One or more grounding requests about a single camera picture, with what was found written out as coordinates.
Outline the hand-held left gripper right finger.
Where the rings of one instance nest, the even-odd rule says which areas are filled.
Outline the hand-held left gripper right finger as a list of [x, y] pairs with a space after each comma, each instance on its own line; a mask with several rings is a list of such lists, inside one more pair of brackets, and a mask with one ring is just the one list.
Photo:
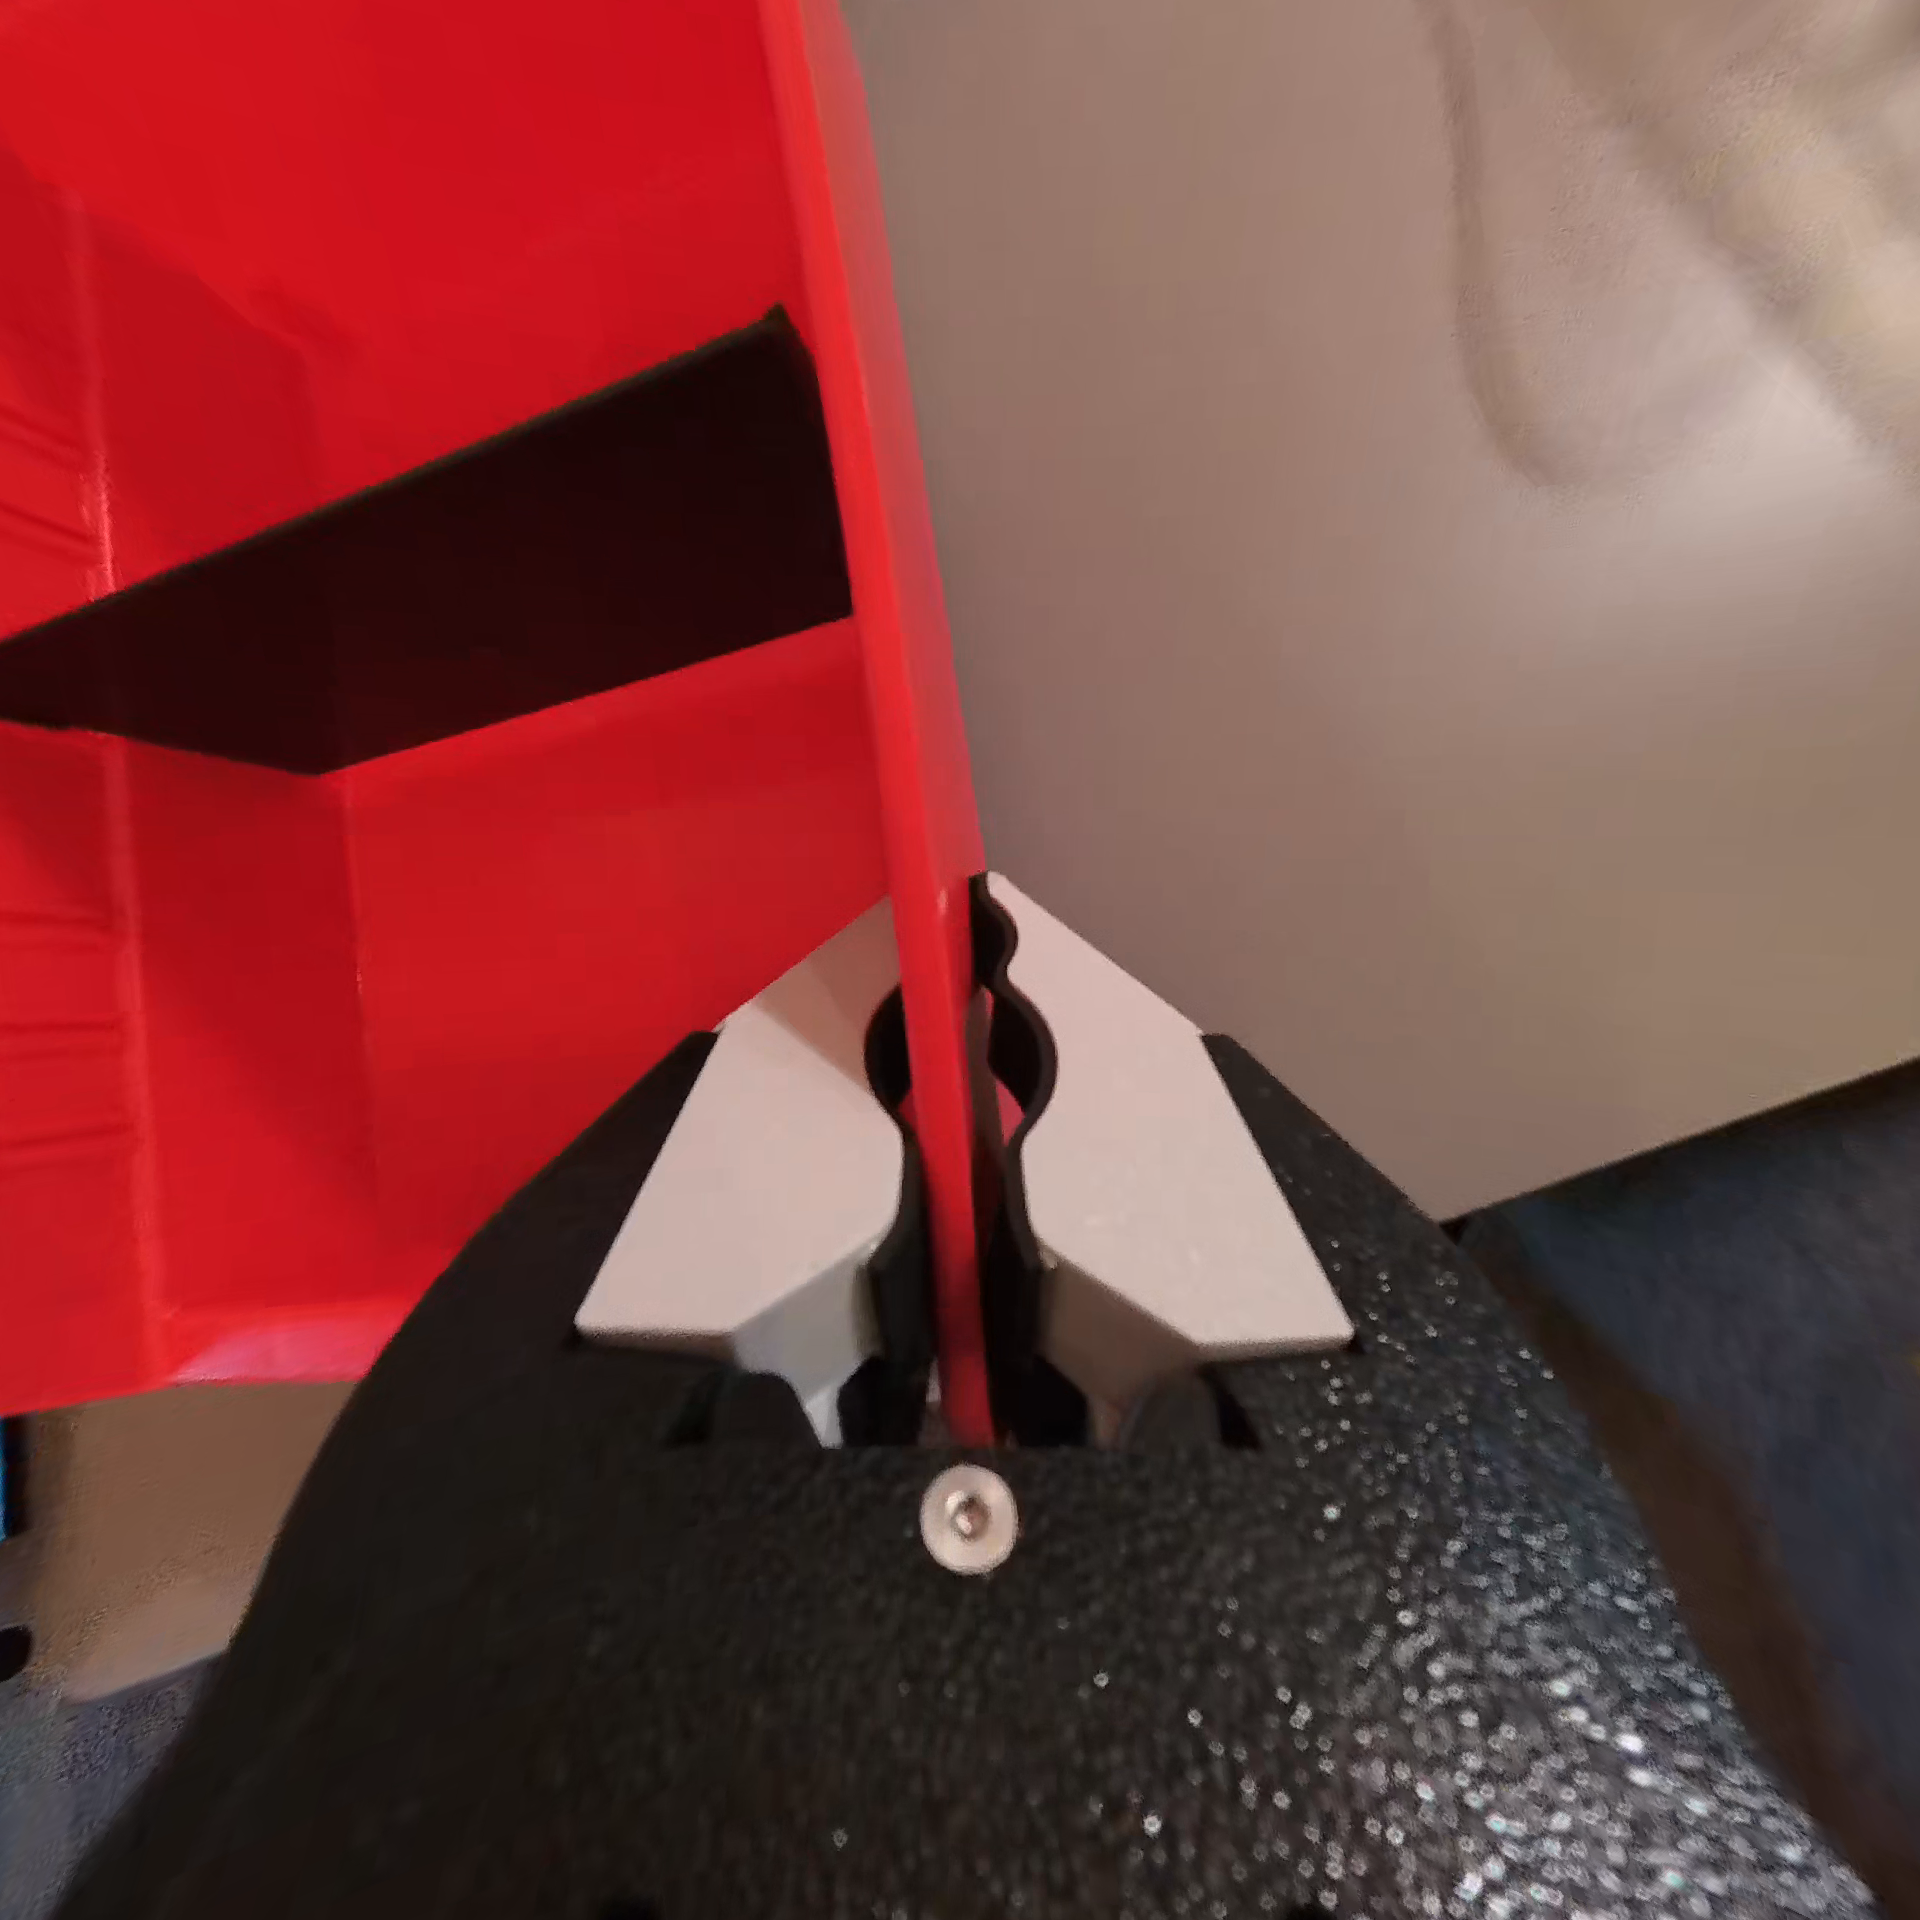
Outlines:
[[971, 943], [1016, 1110], [981, 1258], [998, 1434], [1083, 1446], [1162, 1385], [1347, 1351], [1212, 1036], [998, 874], [971, 879]]

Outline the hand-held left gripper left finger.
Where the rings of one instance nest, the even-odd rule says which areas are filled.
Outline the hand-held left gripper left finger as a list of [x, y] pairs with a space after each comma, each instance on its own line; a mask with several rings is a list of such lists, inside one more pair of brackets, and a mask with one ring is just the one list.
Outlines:
[[876, 903], [714, 1031], [575, 1332], [778, 1377], [829, 1449], [914, 1441], [936, 1334], [908, 1091]]

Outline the red plastic bin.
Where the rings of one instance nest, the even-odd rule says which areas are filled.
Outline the red plastic bin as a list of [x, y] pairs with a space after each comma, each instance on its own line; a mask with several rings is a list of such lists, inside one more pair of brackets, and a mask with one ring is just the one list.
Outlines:
[[989, 1435], [982, 871], [842, 5], [4, 5], [4, 639], [743, 330], [853, 611], [331, 774], [4, 722], [4, 1417], [362, 1377], [687, 1033], [882, 895]]

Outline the black bin divider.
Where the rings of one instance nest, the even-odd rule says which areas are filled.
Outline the black bin divider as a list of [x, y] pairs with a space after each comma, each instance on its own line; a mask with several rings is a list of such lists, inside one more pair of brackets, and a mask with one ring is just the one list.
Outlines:
[[6, 638], [3, 718], [323, 778], [853, 611], [783, 307]]

